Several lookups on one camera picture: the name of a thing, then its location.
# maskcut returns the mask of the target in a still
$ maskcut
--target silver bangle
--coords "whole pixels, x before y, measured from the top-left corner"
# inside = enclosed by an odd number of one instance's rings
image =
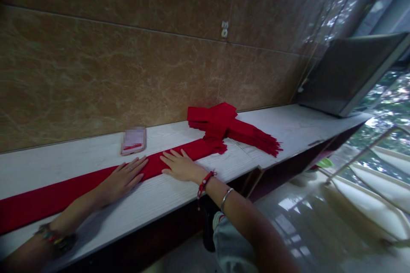
[[[222,205],[221,205],[221,211],[222,211],[222,213],[224,213],[224,212],[223,212],[223,206],[225,205],[225,200],[226,200],[227,196],[229,195],[229,193],[232,192],[233,189],[234,189],[234,188],[230,188],[230,189],[228,190],[228,192],[225,194],[225,196],[223,197]]]

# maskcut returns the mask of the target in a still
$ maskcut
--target pants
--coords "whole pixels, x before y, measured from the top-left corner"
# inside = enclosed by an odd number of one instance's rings
[[[258,272],[251,244],[222,212],[214,216],[214,244],[219,266],[225,273]]]

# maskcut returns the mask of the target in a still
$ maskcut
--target red scarf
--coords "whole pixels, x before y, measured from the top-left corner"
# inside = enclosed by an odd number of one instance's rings
[[[181,149],[184,149],[195,161],[211,154],[223,154],[226,145],[222,139],[230,137],[276,157],[281,150],[276,139],[250,124],[235,119],[235,111],[235,107],[225,102],[209,109],[189,107],[189,126],[205,130],[205,136],[173,150],[181,152]],[[168,168],[159,158],[161,155],[162,152],[148,156],[149,162],[143,170],[142,181],[160,175],[164,168]],[[112,166],[0,200],[0,235],[63,211],[78,197],[99,185],[116,167]]]

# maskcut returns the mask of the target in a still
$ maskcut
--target fingers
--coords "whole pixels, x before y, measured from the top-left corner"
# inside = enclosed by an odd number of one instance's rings
[[[135,176],[135,178],[133,180],[131,180],[129,182],[129,184],[127,185],[128,190],[131,190],[132,188],[134,188],[144,177],[144,174],[138,174],[137,176]]]
[[[162,170],[162,173],[171,176],[172,170],[170,170],[169,168],[166,168],[166,169],[163,169],[163,170]]]
[[[144,168],[144,166],[146,166],[148,161],[149,159],[144,158],[144,161],[129,173],[130,180],[133,179]]]
[[[162,160],[162,162],[164,162],[166,165],[168,165],[169,167],[171,167],[171,164],[172,164],[172,161],[171,161],[171,160],[165,158],[164,156],[160,156],[159,158]]]
[[[169,160],[171,160],[171,161],[175,161],[175,160],[176,160],[176,157],[175,157],[175,156],[173,156],[173,155],[167,153],[166,151],[163,151],[162,154],[163,154],[165,157],[167,157]]]
[[[143,156],[141,159],[136,158],[134,160],[132,160],[126,167],[126,170],[128,172],[131,172],[133,169],[135,169],[136,167],[138,167],[139,165],[141,165],[146,159],[146,156]]]
[[[120,169],[122,169],[125,165],[125,162],[122,162],[117,168],[113,171],[113,173],[118,172]]]
[[[182,158],[180,154],[178,154],[175,150],[171,149],[170,152],[177,158]]]
[[[189,158],[188,154],[183,149],[181,149],[181,154],[182,154],[183,157]]]

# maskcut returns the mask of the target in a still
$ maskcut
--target white countertop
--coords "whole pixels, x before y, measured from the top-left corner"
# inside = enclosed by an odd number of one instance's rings
[[[371,116],[336,119],[298,105],[240,113],[239,120],[250,123],[282,142],[277,158],[257,148],[225,139],[228,150],[197,162],[229,182],[259,167],[268,168],[348,130]],[[140,155],[150,155],[204,136],[203,131],[178,122],[147,128],[147,147]],[[97,136],[60,144],[0,154],[0,199],[34,190],[102,168],[129,162],[136,157],[119,155],[121,133]],[[46,268],[61,269],[97,251],[111,242],[176,210],[196,198],[194,183],[176,181],[159,175],[139,184],[118,203],[91,216],[78,230],[76,248]],[[0,237],[0,255],[5,257],[25,242],[40,224],[54,216],[35,222]]]

